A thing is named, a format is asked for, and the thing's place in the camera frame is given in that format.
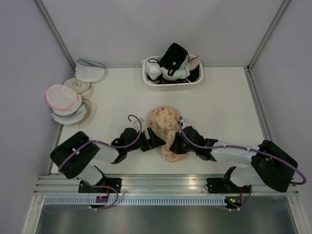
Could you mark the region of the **floral peach laundry bag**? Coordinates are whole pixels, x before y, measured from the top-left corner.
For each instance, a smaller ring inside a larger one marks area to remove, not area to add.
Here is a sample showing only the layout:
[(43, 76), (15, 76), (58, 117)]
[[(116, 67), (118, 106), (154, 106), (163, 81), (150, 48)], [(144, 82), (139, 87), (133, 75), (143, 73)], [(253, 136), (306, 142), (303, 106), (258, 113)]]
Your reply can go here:
[(177, 162), (187, 156), (187, 154), (178, 155), (169, 150), (174, 142), (175, 134), (180, 133), (179, 117), (180, 113), (168, 106), (154, 108), (148, 117), (149, 127), (159, 138), (166, 142), (165, 145), (158, 148), (158, 152), (168, 162)]

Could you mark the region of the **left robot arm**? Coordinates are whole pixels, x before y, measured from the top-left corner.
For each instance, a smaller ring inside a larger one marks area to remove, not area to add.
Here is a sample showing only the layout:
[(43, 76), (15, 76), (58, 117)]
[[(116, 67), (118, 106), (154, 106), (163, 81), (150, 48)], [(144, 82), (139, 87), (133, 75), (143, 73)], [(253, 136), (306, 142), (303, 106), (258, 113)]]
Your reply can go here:
[(149, 138), (144, 131), (126, 128), (111, 145), (92, 140), (79, 131), (56, 147), (50, 153), (50, 158), (67, 179), (77, 178), (88, 184), (95, 193), (102, 193), (106, 189), (105, 174), (91, 161), (97, 159), (119, 164), (131, 151), (146, 152), (166, 144), (150, 127), (147, 131)]

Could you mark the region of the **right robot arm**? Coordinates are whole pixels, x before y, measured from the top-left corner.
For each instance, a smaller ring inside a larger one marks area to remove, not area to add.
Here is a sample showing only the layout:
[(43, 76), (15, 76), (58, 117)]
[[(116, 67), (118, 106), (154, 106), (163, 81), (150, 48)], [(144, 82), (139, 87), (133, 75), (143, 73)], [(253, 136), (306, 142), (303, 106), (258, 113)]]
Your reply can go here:
[(193, 152), (204, 161), (241, 164), (241, 167), (230, 167), (221, 179), (224, 190), (229, 193), (247, 193), (251, 185), (266, 185), (284, 193), (298, 167), (292, 157), (269, 140), (251, 147), (227, 145), (217, 139), (204, 138), (191, 126), (175, 135), (169, 150), (177, 155)]

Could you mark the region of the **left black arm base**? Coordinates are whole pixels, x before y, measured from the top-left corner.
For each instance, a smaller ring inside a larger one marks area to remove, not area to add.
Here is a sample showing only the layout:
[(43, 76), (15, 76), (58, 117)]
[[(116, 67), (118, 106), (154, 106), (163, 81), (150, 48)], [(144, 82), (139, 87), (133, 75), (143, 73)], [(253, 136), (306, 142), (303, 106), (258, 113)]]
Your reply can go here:
[(105, 177), (96, 185), (89, 185), (88, 183), (81, 181), (79, 183), (78, 192), (82, 194), (114, 193), (114, 191), (108, 187), (115, 189), (119, 193), (122, 187), (122, 179)]

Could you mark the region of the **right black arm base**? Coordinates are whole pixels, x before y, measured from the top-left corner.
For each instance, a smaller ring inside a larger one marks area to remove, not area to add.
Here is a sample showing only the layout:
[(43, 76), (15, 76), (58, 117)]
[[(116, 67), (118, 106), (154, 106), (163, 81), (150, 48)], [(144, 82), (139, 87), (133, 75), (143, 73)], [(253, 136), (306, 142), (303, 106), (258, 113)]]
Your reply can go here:
[(206, 188), (210, 194), (248, 194), (251, 190), (250, 186), (238, 187), (230, 180), (222, 178), (207, 178)]

